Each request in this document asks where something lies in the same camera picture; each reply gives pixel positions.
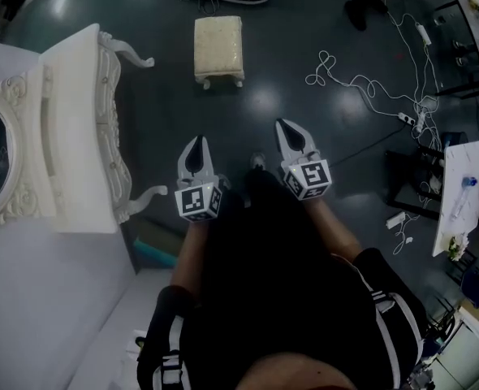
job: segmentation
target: dark floor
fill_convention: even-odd
[[[42,52],[92,23],[125,40],[156,65],[139,70],[123,64],[117,92],[121,147],[134,180],[134,195],[152,184],[175,191],[176,163],[184,146],[197,134],[207,136],[214,167],[241,186],[252,152],[261,150],[269,169],[280,158],[274,140],[274,120],[291,119],[309,129],[323,158],[332,165],[334,185],[326,200],[360,238],[363,246],[382,250],[387,261],[417,296],[431,306],[434,291],[454,298],[457,288],[444,275],[447,257],[431,257],[436,223],[419,219],[407,227],[414,241],[392,255],[398,243],[385,222],[398,210],[384,204],[385,150],[411,152],[415,142],[409,129],[380,145],[338,161],[401,128],[393,117],[371,112],[356,89],[332,81],[325,87],[306,85],[315,71],[319,50],[337,57],[334,74],[349,81],[356,74],[380,80],[392,94],[412,95],[416,81],[407,48],[387,16],[369,13],[368,30],[357,32],[343,12],[346,0],[271,0],[265,6],[222,4],[218,15],[240,15],[243,21],[244,70],[242,89],[221,84],[204,92],[193,79],[193,25],[203,15],[195,2],[179,0],[35,0],[12,22],[2,42]],[[398,20],[411,11],[431,34],[431,54],[438,81],[458,84],[461,71],[454,66],[453,37],[469,41],[457,8],[442,14],[446,24],[434,26],[430,7],[448,0],[387,0]],[[404,36],[411,43],[419,68],[425,57],[412,21]],[[427,85],[433,92],[432,80]],[[413,115],[410,104],[380,95],[381,110]],[[435,117],[440,133],[466,132],[478,139],[479,100],[443,97]],[[155,197],[144,215],[176,231],[186,223],[177,215],[174,195]]]

